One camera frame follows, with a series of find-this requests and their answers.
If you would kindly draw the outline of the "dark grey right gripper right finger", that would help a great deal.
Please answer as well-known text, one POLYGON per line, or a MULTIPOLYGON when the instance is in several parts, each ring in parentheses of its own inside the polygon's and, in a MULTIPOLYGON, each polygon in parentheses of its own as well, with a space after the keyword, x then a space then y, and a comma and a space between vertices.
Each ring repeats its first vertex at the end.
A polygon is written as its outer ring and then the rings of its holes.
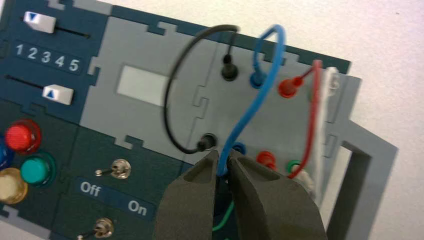
POLYGON ((241 240, 326 240, 320 211, 294 180, 231 151, 229 188, 241 240))

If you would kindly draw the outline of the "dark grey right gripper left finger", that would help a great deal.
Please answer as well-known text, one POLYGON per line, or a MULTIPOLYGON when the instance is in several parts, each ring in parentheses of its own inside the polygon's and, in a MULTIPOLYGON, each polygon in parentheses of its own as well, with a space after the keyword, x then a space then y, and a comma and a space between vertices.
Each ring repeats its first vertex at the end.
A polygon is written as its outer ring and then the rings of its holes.
POLYGON ((156 213, 156 240, 212 239, 219 158, 211 150, 168 185, 156 213))

